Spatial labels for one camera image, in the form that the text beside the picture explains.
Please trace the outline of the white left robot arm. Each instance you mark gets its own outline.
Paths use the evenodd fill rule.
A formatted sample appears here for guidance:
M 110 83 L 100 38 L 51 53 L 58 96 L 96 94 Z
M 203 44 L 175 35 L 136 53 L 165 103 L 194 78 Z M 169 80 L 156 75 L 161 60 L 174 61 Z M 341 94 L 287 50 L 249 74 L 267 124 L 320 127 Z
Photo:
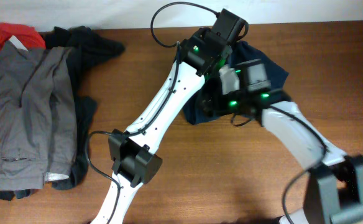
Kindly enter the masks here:
M 125 131 L 108 133 L 113 160 L 111 181 L 93 223 L 122 223 L 137 191 L 156 175 L 162 159 L 156 155 L 167 129 L 206 78 L 231 55 L 232 46 L 248 31 L 248 23 L 223 9 L 212 27 L 198 29 L 177 42 L 175 61 L 156 96 Z

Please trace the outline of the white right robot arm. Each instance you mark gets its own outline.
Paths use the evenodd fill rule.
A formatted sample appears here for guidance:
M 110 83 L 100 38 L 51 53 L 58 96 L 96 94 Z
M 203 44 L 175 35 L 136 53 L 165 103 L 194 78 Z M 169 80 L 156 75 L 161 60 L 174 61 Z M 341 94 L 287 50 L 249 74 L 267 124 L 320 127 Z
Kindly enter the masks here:
M 233 67 L 219 62 L 203 87 L 202 109 L 257 121 L 302 167 L 282 194 L 277 223 L 344 224 L 363 221 L 363 155 L 349 156 L 303 116 L 281 88 L 272 89 L 261 60 Z

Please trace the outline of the navy blue shorts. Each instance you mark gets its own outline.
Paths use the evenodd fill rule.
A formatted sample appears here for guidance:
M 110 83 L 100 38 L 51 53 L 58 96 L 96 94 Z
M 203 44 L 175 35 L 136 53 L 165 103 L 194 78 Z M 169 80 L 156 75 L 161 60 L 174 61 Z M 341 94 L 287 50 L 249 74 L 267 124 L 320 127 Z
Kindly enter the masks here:
M 288 72 L 247 42 L 236 43 L 225 65 L 235 69 L 240 89 L 223 95 L 219 77 L 221 68 L 217 68 L 182 108 L 190 124 L 207 123 L 233 114 L 246 117 L 247 121 L 241 123 L 245 125 L 261 114 L 264 105 L 290 99 L 282 90 Z

